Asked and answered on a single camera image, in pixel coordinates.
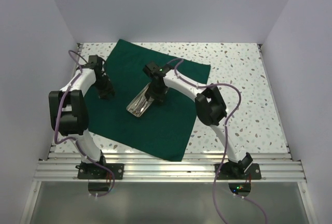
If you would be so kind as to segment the green surgical cloth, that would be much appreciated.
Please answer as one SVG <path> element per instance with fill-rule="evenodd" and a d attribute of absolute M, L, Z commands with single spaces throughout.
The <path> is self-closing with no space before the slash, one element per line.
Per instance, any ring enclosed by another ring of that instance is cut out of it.
<path fill-rule="evenodd" d="M 160 159 L 181 161 L 196 120 L 192 100 L 170 89 L 164 102 L 153 103 L 139 118 L 126 110 L 150 81 L 144 66 L 150 62 L 165 65 L 174 59 L 169 51 L 162 53 L 120 39 L 112 45 L 84 44 L 81 54 L 105 59 L 106 73 L 115 90 L 107 100 L 99 98 L 95 87 L 86 93 L 89 131 Z"/>

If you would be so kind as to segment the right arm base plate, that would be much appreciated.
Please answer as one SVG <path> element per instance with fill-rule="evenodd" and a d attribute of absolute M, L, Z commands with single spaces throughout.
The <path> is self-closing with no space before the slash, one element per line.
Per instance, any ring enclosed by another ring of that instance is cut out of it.
<path fill-rule="evenodd" d="M 252 163 L 246 171 L 243 171 L 237 164 L 227 162 L 220 169 L 219 163 L 214 164 L 217 180 L 260 180 L 262 179 L 258 163 Z"/>

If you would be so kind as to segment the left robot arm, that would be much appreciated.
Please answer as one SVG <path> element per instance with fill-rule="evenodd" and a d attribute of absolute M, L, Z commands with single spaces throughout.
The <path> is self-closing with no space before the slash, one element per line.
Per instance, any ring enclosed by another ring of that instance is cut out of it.
<path fill-rule="evenodd" d="M 65 87 L 49 93 L 49 111 L 54 143 L 59 145 L 71 141 L 81 156 L 78 168 L 100 179 L 106 176 L 108 166 L 88 130 L 85 95 L 91 87 L 95 87 L 103 97 L 114 94 L 103 68 L 79 68 Z"/>

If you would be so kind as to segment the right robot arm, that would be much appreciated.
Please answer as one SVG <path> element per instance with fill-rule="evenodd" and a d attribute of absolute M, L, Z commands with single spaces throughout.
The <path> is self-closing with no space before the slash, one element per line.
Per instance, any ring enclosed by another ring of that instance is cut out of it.
<path fill-rule="evenodd" d="M 152 101 L 160 102 L 163 100 L 169 89 L 174 89 L 193 100 L 200 122 L 210 127 L 221 141 L 228 162 L 221 162 L 219 170 L 235 178 L 244 178 L 250 172 L 253 159 L 247 151 L 229 140 L 227 128 L 229 118 L 241 104 L 240 91 L 234 88 L 239 96 L 239 101 L 234 110 L 227 113 L 227 106 L 218 84 L 205 85 L 181 73 L 168 72 L 166 75 L 153 75 L 151 77 L 151 83 L 144 91 L 144 97 L 148 105 Z"/>

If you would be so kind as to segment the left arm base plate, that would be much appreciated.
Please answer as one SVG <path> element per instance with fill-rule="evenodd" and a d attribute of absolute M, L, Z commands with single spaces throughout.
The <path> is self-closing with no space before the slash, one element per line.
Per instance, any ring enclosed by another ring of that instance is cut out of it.
<path fill-rule="evenodd" d="M 78 169 L 78 179 L 109 179 L 110 171 L 113 173 L 115 180 L 122 180 L 124 173 L 124 164 L 122 163 L 105 163 L 95 165 L 93 163 L 81 163 L 75 166 Z"/>

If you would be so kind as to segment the steel scissors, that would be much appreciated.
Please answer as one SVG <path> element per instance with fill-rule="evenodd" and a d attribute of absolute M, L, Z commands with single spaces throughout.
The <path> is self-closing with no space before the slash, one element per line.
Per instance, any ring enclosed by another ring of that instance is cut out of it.
<path fill-rule="evenodd" d="M 149 107 L 150 102 L 147 102 L 145 99 L 135 101 L 130 107 L 131 113 L 134 115 L 141 115 L 145 112 L 145 110 Z"/>

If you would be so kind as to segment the stainless steel tray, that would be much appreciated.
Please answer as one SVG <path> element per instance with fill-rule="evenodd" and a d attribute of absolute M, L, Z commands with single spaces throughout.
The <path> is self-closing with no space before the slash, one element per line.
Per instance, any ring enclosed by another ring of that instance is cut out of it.
<path fill-rule="evenodd" d="M 145 95 L 149 86 L 150 83 L 148 83 L 126 107 L 126 110 L 137 118 L 141 117 L 154 101 L 153 98 L 147 98 Z"/>

